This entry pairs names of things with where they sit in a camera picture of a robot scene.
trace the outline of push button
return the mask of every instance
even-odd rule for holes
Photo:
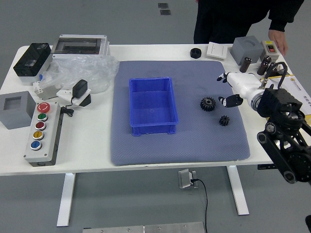
[[[38,121],[46,121],[48,119],[48,115],[45,113],[40,113],[37,117]]]
[[[37,106],[37,110],[40,113],[47,113],[50,110],[50,104],[46,102],[40,103]]]
[[[36,123],[36,125],[35,125],[35,129],[36,130],[44,130],[45,127],[46,127],[46,124],[44,122],[42,122],[42,121]]]
[[[30,148],[31,148],[32,150],[39,150],[39,149],[41,149],[41,147],[42,147],[42,143],[39,142],[39,141],[33,141],[33,142],[31,143],[31,145],[30,145]]]
[[[272,45],[268,45],[269,52],[276,52]]]
[[[34,132],[33,138],[34,140],[41,140],[44,137],[44,133],[42,131]]]

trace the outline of blue button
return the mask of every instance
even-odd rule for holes
[[[30,145],[30,148],[33,150],[39,150],[42,147],[42,143],[39,141],[33,141]]]

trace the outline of hand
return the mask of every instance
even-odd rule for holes
[[[273,40],[276,43],[276,46],[278,50],[280,50],[281,54],[285,56],[288,50],[285,33],[276,30],[269,30],[268,36],[270,40]]]

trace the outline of black pants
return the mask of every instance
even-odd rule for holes
[[[194,30],[195,44],[232,44],[236,37],[246,36],[252,24],[232,22],[215,13],[207,1],[198,3],[198,15]]]

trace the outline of black jacket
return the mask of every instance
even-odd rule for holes
[[[304,0],[199,0],[206,1],[214,14],[232,23],[257,23],[267,13],[271,19],[269,29],[284,32],[287,23],[294,21]]]

